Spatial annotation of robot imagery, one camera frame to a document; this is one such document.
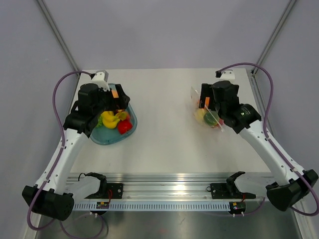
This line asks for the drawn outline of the clear dotted zip bag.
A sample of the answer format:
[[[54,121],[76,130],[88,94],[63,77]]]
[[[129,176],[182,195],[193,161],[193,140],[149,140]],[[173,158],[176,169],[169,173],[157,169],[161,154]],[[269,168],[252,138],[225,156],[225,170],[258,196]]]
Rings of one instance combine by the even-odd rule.
[[[206,97],[204,101],[204,108],[199,107],[200,93],[193,87],[190,88],[190,98],[192,113],[196,121],[204,126],[212,129],[218,129],[224,132],[224,121],[218,116],[216,111],[208,108],[210,97]]]

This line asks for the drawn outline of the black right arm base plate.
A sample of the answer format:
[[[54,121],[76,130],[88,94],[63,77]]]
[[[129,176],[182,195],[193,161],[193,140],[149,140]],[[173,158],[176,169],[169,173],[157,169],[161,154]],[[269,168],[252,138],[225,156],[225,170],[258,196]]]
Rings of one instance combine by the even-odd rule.
[[[211,183],[206,187],[206,191],[211,193],[212,199],[227,199],[227,200],[243,200],[256,199],[256,195],[252,193],[240,192],[235,184],[228,185],[223,183]]]

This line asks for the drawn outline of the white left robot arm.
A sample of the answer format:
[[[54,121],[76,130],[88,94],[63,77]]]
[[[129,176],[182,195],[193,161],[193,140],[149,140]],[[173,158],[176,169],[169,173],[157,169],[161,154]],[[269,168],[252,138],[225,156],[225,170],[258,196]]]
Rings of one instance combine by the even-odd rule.
[[[67,178],[83,144],[88,141],[105,111],[125,110],[130,102],[120,84],[115,85],[118,97],[94,83],[80,87],[78,99],[66,117],[58,145],[50,163],[34,186],[25,186],[22,196],[29,211],[56,220],[66,220],[74,205],[94,195],[108,196],[107,178],[98,173],[88,173],[84,179],[67,186]]]

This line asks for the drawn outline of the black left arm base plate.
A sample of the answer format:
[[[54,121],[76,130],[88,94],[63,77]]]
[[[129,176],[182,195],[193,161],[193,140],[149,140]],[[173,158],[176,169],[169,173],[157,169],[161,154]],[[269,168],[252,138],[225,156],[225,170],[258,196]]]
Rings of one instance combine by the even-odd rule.
[[[106,188],[87,196],[85,199],[122,199],[123,183],[108,183]]]

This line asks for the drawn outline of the dark green avocado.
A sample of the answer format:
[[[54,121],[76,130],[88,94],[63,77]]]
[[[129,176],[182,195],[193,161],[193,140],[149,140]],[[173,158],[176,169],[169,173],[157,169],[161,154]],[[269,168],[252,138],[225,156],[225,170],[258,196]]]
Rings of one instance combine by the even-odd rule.
[[[210,114],[210,113],[206,113],[203,117],[204,122],[210,126],[210,127],[215,127],[216,125],[218,125],[217,120],[215,119],[215,117]]]

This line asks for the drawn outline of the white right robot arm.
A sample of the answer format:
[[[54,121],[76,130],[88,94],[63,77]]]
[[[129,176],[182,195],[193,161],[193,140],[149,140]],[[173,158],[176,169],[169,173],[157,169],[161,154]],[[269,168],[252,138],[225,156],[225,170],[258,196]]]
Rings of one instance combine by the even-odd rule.
[[[319,176],[314,170],[304,170],[279,145],[268,132],[267,124],[250,104],[242,104],[238,97],[239,85],[228,80],[214,84],[203,83],[199,108],[215,110],[224,123],[246,140],[270,169],[275,182],[267,185],[266,195],[280,211],[288,208],[311,193],[316,202],[319,198],[313,186]]]

